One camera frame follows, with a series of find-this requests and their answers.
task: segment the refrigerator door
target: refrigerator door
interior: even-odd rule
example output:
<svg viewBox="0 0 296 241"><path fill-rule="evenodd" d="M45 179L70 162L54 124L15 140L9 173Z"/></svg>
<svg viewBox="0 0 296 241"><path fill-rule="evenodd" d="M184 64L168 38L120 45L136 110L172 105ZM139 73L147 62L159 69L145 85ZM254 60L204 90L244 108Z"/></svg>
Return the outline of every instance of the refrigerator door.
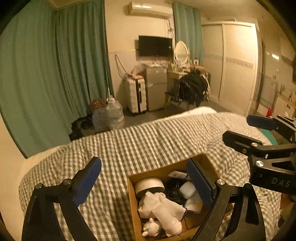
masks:
<svg viewBox="0 0 296 241"><path fill-rule="evenodd" d="M146 85L154 85L167 82L167 70L163 67L147 68L144 71Z"/></svg>
<svg viewBox="0 0 296 241"><path fill-rule="evenodd" d="M165 92L167 84L146 85L147 107L149 111L165 107Z"/></svg>

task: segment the wardrobe door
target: wardrobe door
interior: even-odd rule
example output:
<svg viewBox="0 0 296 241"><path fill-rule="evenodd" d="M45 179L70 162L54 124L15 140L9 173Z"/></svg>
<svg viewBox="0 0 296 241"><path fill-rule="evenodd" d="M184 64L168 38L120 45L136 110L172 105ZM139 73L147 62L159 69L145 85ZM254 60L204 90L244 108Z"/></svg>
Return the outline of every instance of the wardrobe door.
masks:
<svg viewBox="0 0 296 241"><path fill-rule="evenodd" d="M224 66L220 102L228 110L246 115L257 77L258 42L255 27L223 24Z"/></svg>
<svg viewBox="0 0 296 241"><path fill-rule="evenodd" d="M211 94L219 99L223 69L223 33L222 25L204 25L202 27L205 70L211 73Z"/></svg>

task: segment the green fabric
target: green fabric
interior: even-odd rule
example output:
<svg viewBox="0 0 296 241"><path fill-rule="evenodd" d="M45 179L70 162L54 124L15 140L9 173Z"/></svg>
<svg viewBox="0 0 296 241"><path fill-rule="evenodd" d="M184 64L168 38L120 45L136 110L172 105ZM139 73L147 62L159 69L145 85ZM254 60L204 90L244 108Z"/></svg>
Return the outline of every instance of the green fabric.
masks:
<svg viewBox="0 0 296 241"><path fill-rule="evenodd" d="M272 145L278 145L276 139L274 138L274 136L271 134L270 131L265 130L265 129L261 129L261 132L272 143Z"/></svg>
<svg viewBox="0 0 296 241"><path fill-rule="evenodd" d="M52 9L31 0L0 36L0 110L17 146L32 156L70 142L108 83L104 1Z"/></svg>
<svg viewBox="0 0 296 241"><path fill-rule="evenodd" d="M176 42L183 41L190 51L190 59L203 64L202 24L200 11L183 4L174 3Z"/></svg>

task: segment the curtain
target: curtain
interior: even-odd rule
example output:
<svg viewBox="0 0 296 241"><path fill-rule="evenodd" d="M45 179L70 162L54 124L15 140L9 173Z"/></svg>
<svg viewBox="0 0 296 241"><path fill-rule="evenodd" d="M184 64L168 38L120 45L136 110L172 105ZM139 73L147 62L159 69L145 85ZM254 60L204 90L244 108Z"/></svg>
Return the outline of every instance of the curtain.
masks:
<svg viewBox="0 0 296 241"><path fill-rule="evenodd" d="M106 97L108 68L103 0L31 0L13 17L0 35L0 110L24 156L70 142L71 123Z"/></svg>
<svg viewBox="0 0 296 241"><path fill-rule="evenodd" d="M198 59L203 64L202 24L198 9L173 4L176 43L183 41L190 51L190 59Z"/></svg>

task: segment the checkered bedsheet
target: checkered bedsheet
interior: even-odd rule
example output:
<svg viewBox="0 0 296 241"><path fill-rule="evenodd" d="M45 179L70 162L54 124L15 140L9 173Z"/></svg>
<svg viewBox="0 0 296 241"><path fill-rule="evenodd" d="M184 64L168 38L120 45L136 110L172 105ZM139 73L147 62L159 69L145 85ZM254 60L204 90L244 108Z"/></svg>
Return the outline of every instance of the checkered bedsheet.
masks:
<svg viewBox="0 0 296 241"><path fill-rule="evenodd" d="M19 196L23 212L35 184L58 185L83 169L93 156L102 160L102 171L79 210L98 240L134 240L128 201L127 175L145 172L206 153L220 177L229 185L243 186L250 177L246 156L226 147L226 130L259 139L270 145L246 119L233 113L191 115L145 123L88 136L62 146L34 166L22 179ZM280 193L254 187L262 209L267 240L276 230ZM59 205L56 213L67 240L73 240ZM222 238L230 216L217 234Z"/></svg>

